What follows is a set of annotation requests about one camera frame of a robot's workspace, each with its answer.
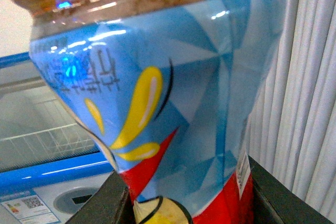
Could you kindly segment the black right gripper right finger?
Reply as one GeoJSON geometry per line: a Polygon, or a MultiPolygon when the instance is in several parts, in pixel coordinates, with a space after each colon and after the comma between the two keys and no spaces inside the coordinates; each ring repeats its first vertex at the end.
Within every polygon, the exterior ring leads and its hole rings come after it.
{"type": "Polygon", "coordinates": [[[254,223],[331,223],[249,158],[254,185],[254,223]]]}

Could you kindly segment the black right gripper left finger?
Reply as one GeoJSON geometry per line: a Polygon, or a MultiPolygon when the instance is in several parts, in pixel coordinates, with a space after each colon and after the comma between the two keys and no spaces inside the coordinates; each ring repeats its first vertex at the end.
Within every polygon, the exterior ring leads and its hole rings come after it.
{"type": "Polygon", "coordinates": [[[128,187],[112,172],[100,189],[67,221],[69,224],[135,223],[128,187]]]}

